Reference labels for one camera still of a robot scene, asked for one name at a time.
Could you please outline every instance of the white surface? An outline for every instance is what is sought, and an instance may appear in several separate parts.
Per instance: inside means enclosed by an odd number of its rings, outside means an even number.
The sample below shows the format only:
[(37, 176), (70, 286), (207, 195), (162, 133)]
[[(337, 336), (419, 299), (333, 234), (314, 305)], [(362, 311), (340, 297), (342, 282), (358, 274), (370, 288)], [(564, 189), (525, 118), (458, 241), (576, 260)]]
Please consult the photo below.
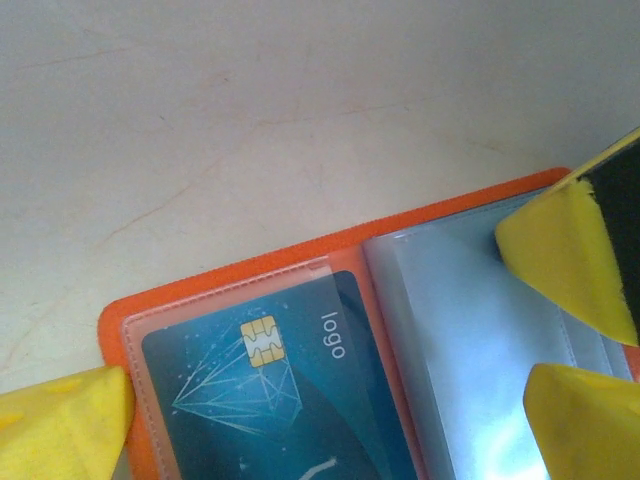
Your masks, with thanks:
[(637, 126), (637, 0), (0, 3), (0, 391), (110, 301)]

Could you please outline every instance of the orange stitched edge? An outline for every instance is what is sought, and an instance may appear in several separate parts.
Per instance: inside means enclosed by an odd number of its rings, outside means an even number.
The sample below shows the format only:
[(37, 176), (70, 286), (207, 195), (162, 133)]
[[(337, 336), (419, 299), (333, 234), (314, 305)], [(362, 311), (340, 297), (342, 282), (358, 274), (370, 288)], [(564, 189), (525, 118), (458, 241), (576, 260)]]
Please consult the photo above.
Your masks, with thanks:
[[(243, 260), (232, 265), (227, 265), (194, 277), (178, 280), (177, 282), (117, 300), (104, 309), (98, 321), (98, 342), (104, 360), (107, 365), (120, 365), (124, 367), (127, 372), (129, 371), (125, 347), (120, 336), (120, 326), (125, 318), (135, 313), (166, 303), (175, 302), (181, 298), (196, 295), (229, 283), (238, 282), (254, 275), (284, 268), (287, 265), (309, 260), (342, 248), (357, 245), (372, 237), (402, 230), (429, 220), (496, 202), (521, 193), (548, 187), (569, 172), (566, 168), (545, 170), (534, 175), (495, 185), (443, 202), (434, 203), (426, 207), (363, 223), (355, 227), (347, 228), (346, 230)], [(636, 352), (632, 356), (629, 356), (629, 359), (632, 360), (632, 357), (635, 359), (633, 362), (635, 365), (632, 365), (632, 370), (634, 373), (638, 373), (640, 372), (640, 354)], [(138, 404), (136, 404), (133, 424), (127, 438), (127, 448), (129, 463), (134, 478), (144, 480), (159, 478), (151, 447), (151, 439), (145, 428), (144, 419), (142, 418), (142, 413), (139, 411)]]

